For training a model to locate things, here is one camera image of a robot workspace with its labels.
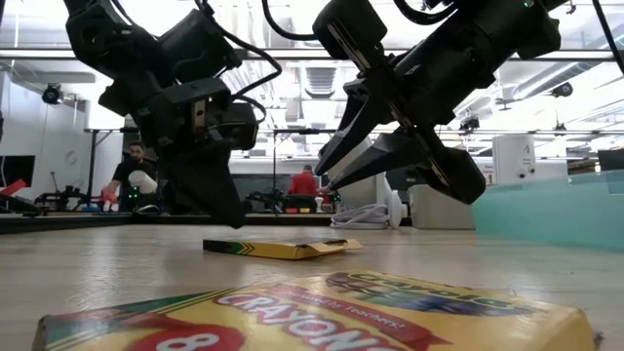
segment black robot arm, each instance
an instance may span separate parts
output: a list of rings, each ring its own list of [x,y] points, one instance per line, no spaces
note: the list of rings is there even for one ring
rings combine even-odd
[[[99,104],[133,117],[175,189],[174,205],[241,227],[245,212],[228,162],[232,149],[254,147],[258,123],[252,107],[234,99],[261,106],[215,78],[241,65],[224,36],[237,38],[206,2],[160,37],[124,19],[116,0],[64,2],[76,57],[114,81]]]
[[[329,187],[416,165],[433,188],[473,203],[485,191],[485,179],[468,152],[443,145],[435,126],[452,121],[453,109],[493,83],[494,71],[513,54],[532,59],[558,50],[559,22],[548,12],[564,2],[445,1],[450,10],[443,13],[452,15],[406,54],[391,57],[381,46],[387,29],[368,0],[331,0],[312,29],[333,58],[352,60],[360,73],[344,87],[348,108],[316,173],[336,165],[377,125],[398,121],[398,130],[381,135]]]

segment man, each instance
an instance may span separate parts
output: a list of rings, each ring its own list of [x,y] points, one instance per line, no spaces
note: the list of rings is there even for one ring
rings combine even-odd
[[[312,174],[312,166],[305,165],[300,175],[292,176],[289,195],[319,195],[319,184]]]
[[[119,212],[130,212],[133,210],[134,201],[124,196],[130,193],[132,187],[128,181],[128,177],[134,171],[143,171],[152,179],[156,180],[156,169],[143,160],[145,156],[145,145],[142,141],[133,141],[130,143],[130,158],[117,165],[113,179],[103,189],[104,196],[114,200],[114,194],[117,188],[121,186],[121,201],[119,202]]]

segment yellow crayon box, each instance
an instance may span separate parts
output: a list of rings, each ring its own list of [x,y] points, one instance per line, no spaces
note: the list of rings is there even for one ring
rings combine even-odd
[[[35,351],[590,351],[580,310],[367,270],[46,316]]]
[[[283,239],[267,238],[246,241],[204,240],[204,250],[208,252],[280,259],[306,259],[361,248],[362,245],[355,239],[336,238],[305,238],[287,242]]]

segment wooden table surface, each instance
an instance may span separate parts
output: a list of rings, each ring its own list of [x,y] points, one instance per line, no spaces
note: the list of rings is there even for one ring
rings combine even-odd
[[[202,239],[223,235],[348,237],[365,247],[298,262],[202,252]],[[604,333],[601,350],[624,350],[624,253],[412,228],[136,225],[1,236],[0,342],[28,350],[46,314],[355,268],[576,306]]]

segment crayola logo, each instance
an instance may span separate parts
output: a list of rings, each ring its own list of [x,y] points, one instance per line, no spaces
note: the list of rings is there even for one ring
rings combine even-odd
[[[370,303],[407,308],[424,312],[471,316],[510,316],[537,312],[533,307],[483,296],[462,294],[440,287],[413,285],[372,274],[337,273],[329,276],[328,284],[351,291],[350,296]]]

